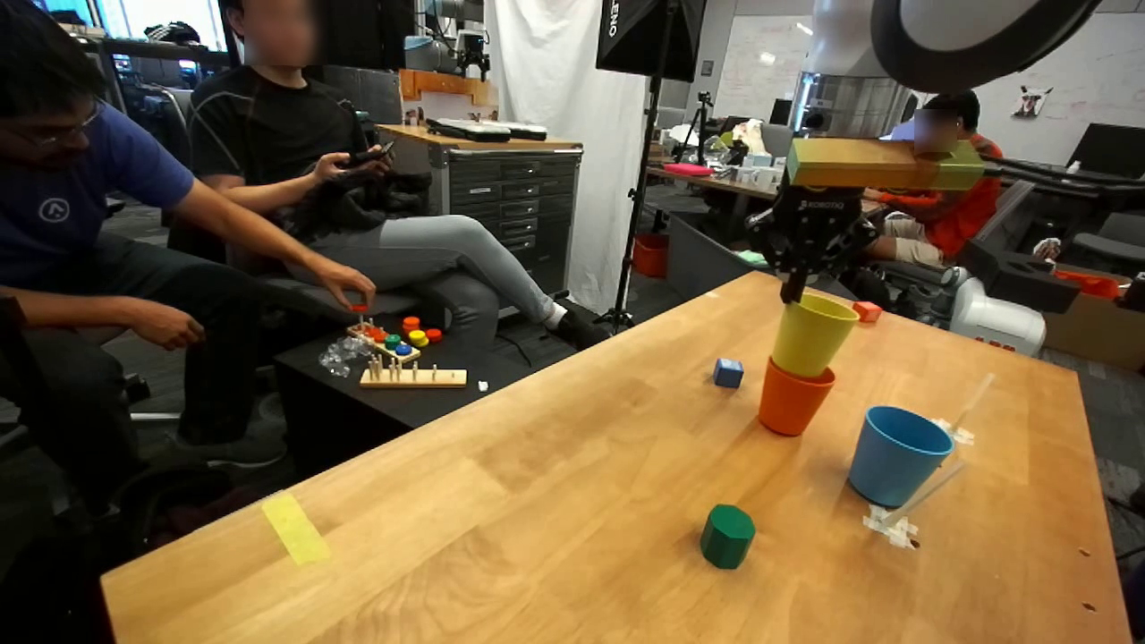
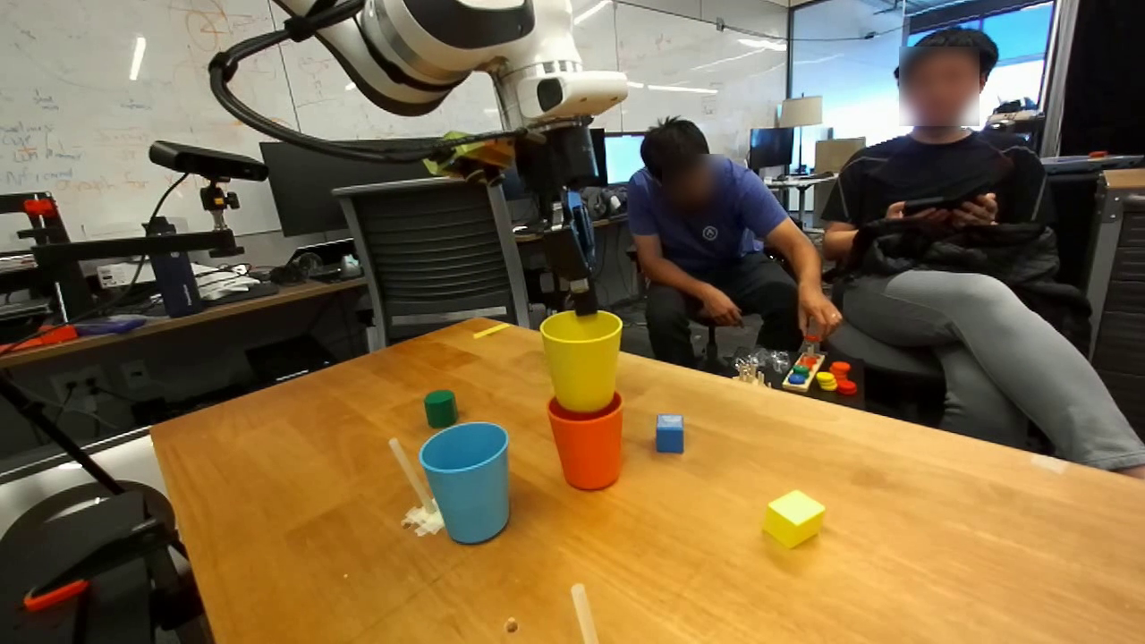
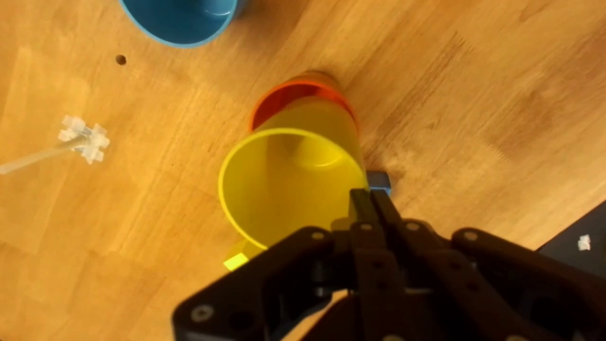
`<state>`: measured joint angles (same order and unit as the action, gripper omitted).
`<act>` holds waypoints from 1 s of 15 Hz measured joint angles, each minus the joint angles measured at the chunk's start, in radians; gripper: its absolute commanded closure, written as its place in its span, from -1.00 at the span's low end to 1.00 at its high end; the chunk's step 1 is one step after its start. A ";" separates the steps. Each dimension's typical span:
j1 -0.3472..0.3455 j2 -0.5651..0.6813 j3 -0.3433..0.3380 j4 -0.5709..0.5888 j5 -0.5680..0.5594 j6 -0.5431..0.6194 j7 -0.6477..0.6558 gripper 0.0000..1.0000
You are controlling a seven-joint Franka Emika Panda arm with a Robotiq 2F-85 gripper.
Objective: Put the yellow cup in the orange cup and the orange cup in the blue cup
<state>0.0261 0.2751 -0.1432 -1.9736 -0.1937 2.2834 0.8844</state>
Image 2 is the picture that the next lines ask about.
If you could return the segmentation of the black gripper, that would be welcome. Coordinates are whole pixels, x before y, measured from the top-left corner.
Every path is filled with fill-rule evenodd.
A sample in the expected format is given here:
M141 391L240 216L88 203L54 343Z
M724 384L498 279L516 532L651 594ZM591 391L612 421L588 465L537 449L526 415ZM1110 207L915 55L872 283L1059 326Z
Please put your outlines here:
M521 176L521 227L545 232L545 257L576 316L596 313L593 270L578 235L588 232L582 185L596 176L591 129L582 121L526 129L516 135L516 173Z

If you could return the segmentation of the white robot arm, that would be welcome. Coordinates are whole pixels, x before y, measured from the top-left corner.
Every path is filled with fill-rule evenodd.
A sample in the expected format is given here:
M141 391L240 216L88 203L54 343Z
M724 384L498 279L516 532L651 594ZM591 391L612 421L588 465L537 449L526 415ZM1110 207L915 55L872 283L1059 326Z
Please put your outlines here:
M591 121L625 100L624 71L582 66L574 0L273 4L281 10L279 28L207 62L207 85L232 117L279 142L368 162L368 152L279 127L230 88L246 59L279 44L317 40L368 103L403 117L438 112L467 75L488 75L498 129L444 135L425 168L453 180L520 168L545 207L574 216L593 176Z

